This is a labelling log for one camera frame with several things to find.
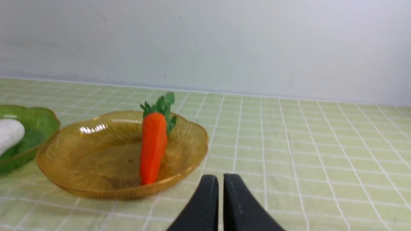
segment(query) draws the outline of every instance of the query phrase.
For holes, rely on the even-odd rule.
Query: green checkered tablecloth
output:
[[[165,92],[0,79],[0,104],[48,107],[63,126],[107,112],[139,110],[140,102],[153,102]],[[411,108],[175,95],[174,112],[203,125],[210,135],[208,156],[183,182],[141,201],[90,201],[58,189],[31,162],[0,178],[0,231],[162,231],[201,175],[214,174],[222,184],[223,173],[240,174],[261,205],[290,231],[411,230]]]

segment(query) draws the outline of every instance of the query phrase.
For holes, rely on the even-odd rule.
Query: white toy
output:
[[[24,137],[24,126],[17,120],[0,119],[0,156]]]

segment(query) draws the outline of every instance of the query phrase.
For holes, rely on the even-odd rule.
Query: bowl rim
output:
[[[44,146],[46,143],[48,143],[55,135],[57,135],[57,133],[59,133],[59,130],[60,130],[60,127],[61,127],[61,121],[58,119],[56,113],[55,113],[54,111],[52,111],[51,109],[48,109],[48,108],[45,108],[45,107],[21,106],[21,105],[15,105],[15,104],[1,104],[1,105],[0,105],[0,108],[2,108],[2,107],[15,107],[15,108],[21,108],[21,109],[26,110],[26,111],[28,111],[28,110],[33,110],[33,109],[40,109],[40,110],[43,110],[43,111],[51,112],[51,114],[54,116],[54,119],[55,119],[55,120],[57,121],[57,123],[58,123],[58,127],[57,127],[57,129],[51,134],[51,136],[49,136],[47,139],[45,139],[45,140],[44,140],[43,142],[41,142],[40,144],[34,146],[33,148],[31,148],[31,149],[29,149],[29,150],[27,150],[27,151],[25,151],[25,152],[22,152],[22,153],[20,153],[20,154],[18,154],[18,155],[15,155],[15,156],[13,156],[13,157],[11,157],[11,158],[9,158],[9,159],[5,159],[5,160],[0,161],[0,166],[1,166],[1,165],[4,165],[4,164],[7,164],[8,162],[10,162],[10,161],[12,161],[12,160],[19,159],[19,158],[27,155],[28,153],[30,153],[30,152],[32,152],[32,151],[34,151],[34,150],[36,150],[36,149],[41,148],[41,147]]]
[[[91,118],[91,119],[88,119],[88,120],[82,120],[82,121],[78,121],[78,122],[71,123],[71,124],[63,127],[60,131],[66,129],[66,128],[68,128],[68,127],[72,127],[72,126],[78,125],[78,124],[83,124],[83,123],[87,123],[87,122],[98,121],[98,120],[101,119],[102,117],[110,116],[110,115],[117,114],[117,113],[139,113],[139,114],[143,114],[142,111],[136,111],[136,110],[112,111],[112,112],[108,112],[108,113],[105,113],[105,114],[96,116],[96,117]],[[198,124],[198,123],[196,123],[196,122],[189,121],[189,120],[187,120],[186,118],[184,118],[184,117],[182,117],[182,116],[180,116],[180,115],[178,115],[178,114],[175,114],[175,113],[171,113],[171,114],[174,115],[174,116],[177,116],[178,118],[184,120],[185,122],[187,122],[187,123],[189,123],[189,124],[198,126],[198,127],[206,134],[206,135],[205,135],[205,136],[206,136],[206,142],[205,142],[205,154],[203,155],[203,157],[202,157],[199,161],[191,164],[190,167],[184,169],[183,171],[179,172],[178,174],[175,174],[175,175],[173,175],[173,176],[170,176],[170,177],[168,177],[168,178],[166,178],[166,179],[163,179],[163,180],[160,180],[160,181],[156,181],[155,183],[149,184],[149,185],[139,185],[139,186],[130,187],[130,188],[111,189],[111,190],[85,190],[85,189],[75,189],[75,188],[63,186],[63,185],[61,185],[61,184],[59,184],[59,183],[56,183],[55,181],[51,180],[51,179],[47,176],[47,174],[43,171],[43,169],[40,167],[40,165],[39,165],[39,156],[40,156],[40,153],[42,153],[46,148],[48,148],[48,145],[42,146],[42,147],[39,148],[39,150],[38,150],[38,152],[37,152],[37,154],[36,154],[36,163],[37,163],[37,166],[38,166],[38,168],[40,169],[40,171],[47,177],[47,179],[48,179],[49,181],[51,181],[53,184],[55,184],[56,186],[58,186],[58,187],[60,187],[60,188],[63,188],[63,189],[66,189],[66,190],[69,190],[69,191],[75,191],[75,192],[80,192],[80,193],[93,193],[93,194],[100,194],[100,193],[109,193],[109,194],[110,194],[110,193],[122,193],[122,192],[132,192],[132,191],[137,190],[137,189],[140,190],[140,189],[151,188],[151,187],[156,187],[156,186],[159,186],[159,185],[163,185],[163,184],[165,184],[165,183],[167,183],[167,182],[173,181],[173,180],[176,179],[176,178],[179,178],[181,175],[185,175],[187,172],[193,171],[196,167],[198,167],[198,166],[201,164],[201,162],[204,160],[205,156],[206,156],[207,153],[208,153],[208,150],[209,150],[208,144],[209,144],[209,142],[210,142],[210,137],[209,137],[209,135],[208,135],[208,132],[207,132],[207,130],[206,130],[203,126],[201,126],[200,124]]]

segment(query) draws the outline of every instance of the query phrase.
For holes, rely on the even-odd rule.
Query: bowl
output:
[[[15,119],[23,124],[23,139],[0,156],[0,175],[33,160],[38,149],[58,133],[60,121],[55,113],[42,107],[0,105],[0,119]]]
[[[61,189],[89,199],[133,200],[169,188],[193,171],[208,152],[208,134],[179,115],[169,136],[157,182],[140,185],[143,113],[119,111],[63,128],[36,161]]]

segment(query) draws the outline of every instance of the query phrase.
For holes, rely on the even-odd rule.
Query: carrot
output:
[[[171,116],[171,105],[174,93],[161,96],[156,104],[140,104],[143,111],[143,139],[140,157],[141,184],[147,185],[157,181],[161,160],[169,142],[168,135],[174,128],[177,117]]]

